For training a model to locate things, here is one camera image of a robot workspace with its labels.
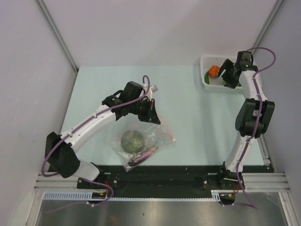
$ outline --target plastic bag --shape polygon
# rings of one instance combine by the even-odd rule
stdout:
[[[146,161],[162,147],[176,142],[165,120],[158,117],[160,125],[128,117],[126,125],[112,137],[112,147],[121,157],[126,172]]]

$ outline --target white panel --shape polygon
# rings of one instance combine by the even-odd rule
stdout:
[[[267,143],[279,172],[285,172],[290,188],[301,210],[301,4],[287,1],[261,46],[277,55],[275,65],[261,73],[263,91],[276,108],[269,129]],[[272,61],[271,54],[258,50],[255,60],[260,68]]]
[[[193,65],[252,47],[276,0],[45,0],[77,66]]]
[[[33,189],[75,78],[33,0],[0,3],[0,224]]]

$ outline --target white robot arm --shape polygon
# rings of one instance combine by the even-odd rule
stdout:
[[[253,65],[250,51],[238,52],[236,63],[226,60],[218,76],[222,76],[225,86],[235,88],[239,83],[243,87],[245,102],[235,121],[237,138],[232,151],[221,167],[217,183],[241,181],[244,161],[252,144],[267,131],[275,109],[275,103],[268,101],[261,89],[261,80],[257,66]]]
[[[128,82],[124,90],[119,90],[107,97],[91,116],[74,128],[61,135],[55,132],[50,133],[46,140],[42,174],[45,177],[53,175],[44,172],[45,164],[49,162],[57,170],[57,174],[63,178],[74,175],[93,181],[102,171],[91,162],[79,160],[76,153],[97,132],[129,113],[138,115],[140,121],[160,124],[155,100],[152,99],[152,94],[158,90],[157,86],[150,86],[149,78],[147,76],[144,78],[147,78],[148,84],[139,85],[133,81]]]

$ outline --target metal floor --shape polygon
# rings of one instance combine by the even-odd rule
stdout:
[[[84,204],[54,213],[70,201],[43,201],[37,226],[286,226],[278,193],[252,193],[259,210],[222,207],[217,202],[111,201],[103,206]],[[237,202],[244,202],[239,193]]]

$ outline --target white tray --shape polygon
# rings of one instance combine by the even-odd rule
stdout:
[[[235,56],[219,56],[219,55],[203,55],[201,56],[200,69],[201,69],[201,79],[204,84],[206,91],[220,92],[220,93],[243,93],[242,87],[236,87],[235,89],[225,87],[223,84],[222,77],[211,78],[209,77],[209,84],[205,82],[205,74],[209,71],[210,67],[213,65],[221,66],[226,59],[232,62],[236,61]]]

